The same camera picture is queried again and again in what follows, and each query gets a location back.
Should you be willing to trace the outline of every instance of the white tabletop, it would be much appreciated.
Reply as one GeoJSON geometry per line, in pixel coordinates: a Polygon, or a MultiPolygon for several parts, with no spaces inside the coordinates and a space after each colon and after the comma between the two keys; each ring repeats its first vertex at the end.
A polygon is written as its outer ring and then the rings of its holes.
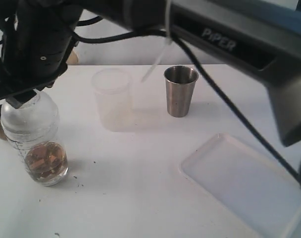
{"type": "MultiPolygon", "coordinates": [[[[278,151],[298,168],[301,142],[280,144],[266,90],[225,65],[208,72],[278,151]]],[[[46,91],[60,110],[60,134],[69,161],[67,179],[53,187],[33,182],[15,151],[0,141],[0,238],[251,238],[253,230],[178,171],[181,161],[219,132],[226,132],[272,158],[204,80],[189,114],[166,112],[158,66],[71,66],[46,91]],[[105,130],[90,87],[93,74],[117,67],[134,78],[134,127],[105,130]]]]}

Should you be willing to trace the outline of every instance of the glass bottle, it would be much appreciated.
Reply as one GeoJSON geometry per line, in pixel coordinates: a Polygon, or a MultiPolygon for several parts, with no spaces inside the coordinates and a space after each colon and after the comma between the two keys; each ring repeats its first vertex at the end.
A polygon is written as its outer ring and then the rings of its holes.
{"type": "Polygon", "coordinates": [[[66,176],[68,163],[64,146],[57,136],[58,107],[45,92],[36,93],[19,109],[4,102],[1,124],[31,178],[51,186],[66,176]]]}

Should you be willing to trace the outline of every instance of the white wall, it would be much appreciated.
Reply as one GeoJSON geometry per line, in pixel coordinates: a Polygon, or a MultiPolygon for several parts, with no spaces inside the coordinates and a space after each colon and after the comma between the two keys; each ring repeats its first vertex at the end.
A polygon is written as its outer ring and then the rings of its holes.
{"type": "MultiPolygon", "coordinates": [[[[267,0],[296,9],[298,0],[267,0]]],[[[84,12],[81,19],[89,19],[94,15],[84,12]]],[[[77,33],[88,38],[106,37],[124,33],[125,30],[104,20],[99,24],[79,27],[77,33]]],[[[75,51],[79,57],[80,64],[152,64],[163,47],[164,39],[156,37],[136,38],[103,45],[87,45],[80,43],[75,51]]],[[[216,63],[213,57],[195,51],[202,63],[216,63]]],[[[164,57],[162,64],[189,63],[185,54],[173,45],[169,53],[164,57]]]]}

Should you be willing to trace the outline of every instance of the clear plastic cup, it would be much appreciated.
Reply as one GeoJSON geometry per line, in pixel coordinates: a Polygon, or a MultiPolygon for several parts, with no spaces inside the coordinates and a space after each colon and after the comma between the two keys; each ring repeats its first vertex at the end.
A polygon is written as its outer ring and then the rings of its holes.
{"type": "Polygon", "coordinates": [[[104,69],[92,78],[100,121],[110,131],[122,131],[132,122],[131,75],[117,68],[104,69]]]}

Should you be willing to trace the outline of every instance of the brown liquid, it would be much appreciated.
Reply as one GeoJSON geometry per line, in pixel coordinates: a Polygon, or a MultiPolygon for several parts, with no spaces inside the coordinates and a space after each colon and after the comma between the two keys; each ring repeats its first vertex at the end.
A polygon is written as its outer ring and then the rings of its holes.
{"type": "Polygon", "coordinates": [[[66,152],[61,145],[48,142],[32,148],[25,157],[32,179],[47,182],[67,169],[66,152]]]}

